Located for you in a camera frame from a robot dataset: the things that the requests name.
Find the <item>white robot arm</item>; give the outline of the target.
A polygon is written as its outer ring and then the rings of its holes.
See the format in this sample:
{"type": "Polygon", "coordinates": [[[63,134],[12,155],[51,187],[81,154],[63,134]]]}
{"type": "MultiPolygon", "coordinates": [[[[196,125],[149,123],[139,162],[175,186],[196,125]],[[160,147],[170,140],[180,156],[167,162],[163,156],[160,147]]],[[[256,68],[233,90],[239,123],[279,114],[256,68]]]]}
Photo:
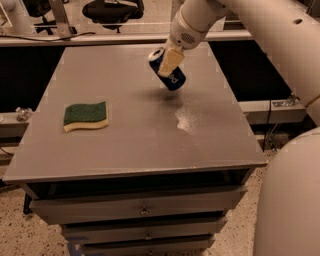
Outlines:
{"type": "MultiPolygon", "coordinates": [[[[169,76],[183,52],[235,13],[316,125],[320,125],[320,24],[293,0],[182,0],[158,74],[169,76]]],[[[320,128],[288,142],[262,182],[253,256],[320,256],[320,128]]]]}

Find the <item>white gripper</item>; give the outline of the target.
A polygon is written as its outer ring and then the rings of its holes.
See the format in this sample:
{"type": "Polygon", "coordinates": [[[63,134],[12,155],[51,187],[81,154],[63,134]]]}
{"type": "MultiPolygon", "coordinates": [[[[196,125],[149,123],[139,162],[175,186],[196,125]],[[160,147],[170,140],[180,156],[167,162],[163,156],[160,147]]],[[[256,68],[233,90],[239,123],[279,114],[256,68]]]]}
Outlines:
{"type": "Polygon", "coordinates": [[[213,24],[212,14],[197,14],[180,8],[171,22],[167,48],[157,74],[168,77],[183,61],[183,51],[196,48],[213,24]]]}

